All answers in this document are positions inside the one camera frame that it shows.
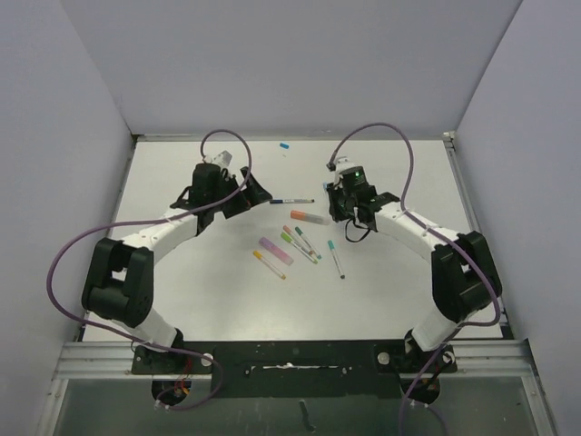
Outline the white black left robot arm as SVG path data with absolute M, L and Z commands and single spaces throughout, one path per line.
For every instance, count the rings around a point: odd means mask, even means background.
M 199 236 L 222 213 L 226 219 L 267 203 L 272 195 L 241 168 L 240 186 L 224 164 L 199 163 L 192 183 L 169 206 L 161 221 L 124 237 L 103 238 L 94 247 L 82 306 L 123 327 L 134 341 L 152 345 L 153 363 L 177 372 L 185 359 L 183 336 L 153 308 L 154 266 L 182 243 Z

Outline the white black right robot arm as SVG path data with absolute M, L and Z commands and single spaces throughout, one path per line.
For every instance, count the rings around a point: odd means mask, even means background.
M 498 305 L 502 284 L 487 240 L 479 232 L 458 233 L 405 208 L 392 193 L 378 193 L 364 169 L 347 159 L 331 163 L 326 185 L 334 222 L 353 223 L 402 243 L 431 268 L 432 308 L 409 333 L 405 363 L 423 372 L 437 359 L 436 348 L 477 312 Z

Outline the dark blue whiteboard marker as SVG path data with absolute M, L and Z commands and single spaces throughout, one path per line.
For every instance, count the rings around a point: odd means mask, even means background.
M 314 199 L 272 199 L 270 204 L 310 204 L 315 203 Z

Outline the orange highlighter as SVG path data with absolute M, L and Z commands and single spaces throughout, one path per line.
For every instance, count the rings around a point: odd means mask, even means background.
M 306 213 L 303 211 L 291 210 L 290 211 L 290 218 L 302 221 L 305 223 L 315 223 L 318 225 L 329 225 L 330 219 L 328 217 L 324 217 L 321 215 L 317 215 L 314 213 Z

